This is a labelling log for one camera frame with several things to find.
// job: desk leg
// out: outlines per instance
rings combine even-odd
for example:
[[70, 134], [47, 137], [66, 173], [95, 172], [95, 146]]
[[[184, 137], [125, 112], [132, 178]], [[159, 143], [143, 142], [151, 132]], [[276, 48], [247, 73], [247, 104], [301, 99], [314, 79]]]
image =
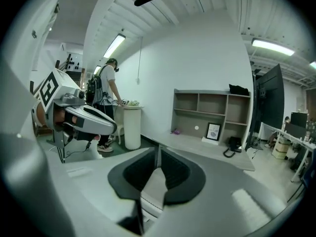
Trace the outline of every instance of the desk leg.
[[304, 165], [304, 162], [305, 162], [305, 160], [306, 160], [306, 157], [307, 157], [307, 155], [308, 155], [308, 152], [309, 152], [309, 150], [306, 149], [306, 152], [305, 152], [305, 155], [304, 155], [304, 157], [303, 157], [303, 159], [302, 159], [302, 162], [301, 162], [300, 166], [298, 167], [297, 171], [295, 172], [294, 176], [292, 177], [291, 182], [294, 182], [294, 179], [295, 179], [295, 178], [298, 176], [298, 174], [300, 173], [300, 171], [301, 171], [301, 169], [302, 169], [302, 167], [303, 167], [303, 165]]
[[277, 139], [276, 139], [276, 144], [275, 144], [275, 147], [274, 147], [273, 150], [272, 150], [271, 155], [274, 155], [274, 153], [276, 152], [276, 150], [277, 150], [277, 145], [278, 145], [278, 142], [279, 142], [280, 138], [281, 138], [281, 134], [278, 133], [278, 134], [277, 134]]

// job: backpack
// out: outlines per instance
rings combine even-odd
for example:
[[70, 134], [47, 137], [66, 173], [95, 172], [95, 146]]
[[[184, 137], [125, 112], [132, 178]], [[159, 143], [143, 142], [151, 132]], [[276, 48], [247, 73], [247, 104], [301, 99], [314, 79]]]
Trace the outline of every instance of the backpack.
[[106, 67], [107, 65], [105, 65], [103, 68], [101, 68], [100, 73], [96, 73], [95, 75], [93, 75], [93, 77], [88, 81], [87, 83], [87, 90], [85, 92], [85, 97], [86, 97], [86, 102], [89, 105], [93, 105], [94, 102], [94, 97], [95, 97], [95, 93], [102, 89], [102, 81], [101, 81], [101, 73], [103, 71], [103, 69]]

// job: shelf compartment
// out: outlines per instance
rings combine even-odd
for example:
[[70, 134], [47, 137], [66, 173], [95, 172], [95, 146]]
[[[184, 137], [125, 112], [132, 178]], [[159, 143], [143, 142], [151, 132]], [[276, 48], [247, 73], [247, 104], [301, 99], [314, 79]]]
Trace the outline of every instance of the shelf compartment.
[[209, 114], [175, 111], [172, 129], [179, 130], [181, 134], [202, 139], [202, 137], [206, 135], [209, 122], [220, 124], [223, 127], [224, 120], [224, 116], [212, 116]]
[[174, 108], [196, 111], [198, 108], [198, 94], [175, 93]]
[[247, 124], [250, 98], [244, 96], [228, 96], [227, 120], [238, 124]]
[[246, 129], [246, 125], [239, 125], [226, 122], [224, 131], [222, 131], [223, 137], [221, 139], [221, 143], [228, 145], [230, 137], [238, 137], [241, 139], [241, 142], [243, 142], [243, 137], [245, 135]]
[[200, 94], [197, 110], [225, 115], [227, 95]]

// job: sneaker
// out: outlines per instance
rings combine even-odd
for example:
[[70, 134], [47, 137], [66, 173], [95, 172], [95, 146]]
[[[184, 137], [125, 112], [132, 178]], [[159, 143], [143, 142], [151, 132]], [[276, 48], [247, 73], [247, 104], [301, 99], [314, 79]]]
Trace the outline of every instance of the sneaker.
[[113, 148], [111, 148], [110, 146], [104, 145], [104, 146], [99, 146], [97, 147], [98, 151], [102, 151], [102, 152], [106, 152], [106, 153], [111, 153], [113, 152]]
[[115, 141], [114, 138], [109, 138], [108, 141], [107, 141], [107, 143], [105, 143], [104, 145], [109, 146], [109, 145], [111, 145], [114, 141]]

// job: small purple object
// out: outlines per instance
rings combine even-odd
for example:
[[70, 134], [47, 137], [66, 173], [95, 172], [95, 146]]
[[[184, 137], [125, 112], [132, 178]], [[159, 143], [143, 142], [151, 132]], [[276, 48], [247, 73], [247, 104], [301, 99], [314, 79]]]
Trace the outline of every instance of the small purple object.
[[171, 133], [176, 134], [176, 135], [179, 135], [179, 134], [180, 134], [180, 131], [179, 131], [179, 130], [177, 130], [177, 129], [175, 129], [175, 130], [174, 130], [174, 131], [172, 131]]

